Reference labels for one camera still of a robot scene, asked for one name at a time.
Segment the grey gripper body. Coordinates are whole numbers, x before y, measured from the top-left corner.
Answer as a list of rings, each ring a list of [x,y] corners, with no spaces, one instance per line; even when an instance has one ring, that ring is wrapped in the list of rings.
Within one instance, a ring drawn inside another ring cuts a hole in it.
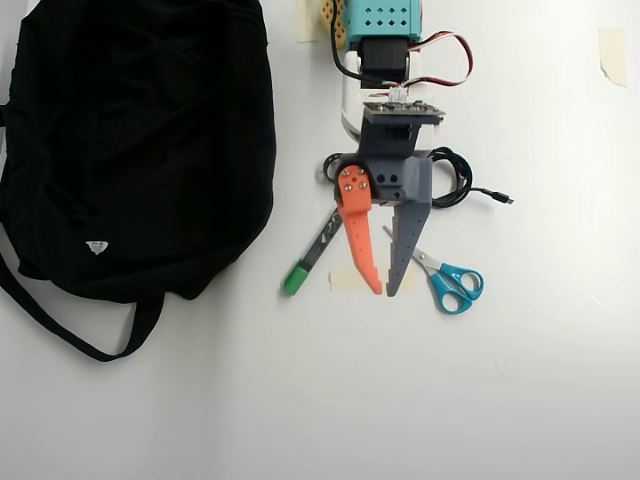
[[[357,154],[333,155],[333,182],[338,181],[346,167],[355,170],[348,176],[355,179],[356,189],[366,183],[371,198],[378,204],[415,203],[432,207],[432,166],[430,151],[415,151],[405,159],[363,160]]]

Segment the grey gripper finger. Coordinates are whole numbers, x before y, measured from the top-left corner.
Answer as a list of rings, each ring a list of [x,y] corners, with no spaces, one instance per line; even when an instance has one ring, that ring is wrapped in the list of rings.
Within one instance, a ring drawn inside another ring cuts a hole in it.
[[[394,206],[387,282],[389,297],[394,297],[401,286],[430,212],[430,203],[404,202]]]

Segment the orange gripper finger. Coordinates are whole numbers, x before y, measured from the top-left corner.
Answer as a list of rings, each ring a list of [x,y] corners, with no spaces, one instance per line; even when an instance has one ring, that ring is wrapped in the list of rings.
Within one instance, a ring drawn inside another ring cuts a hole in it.
[[[344,166],[336,179],[336,204],[355,268],[376,295],[383,293],[382,282],[374,264],[368,213],[372,208],[370,181],[359,165]]]

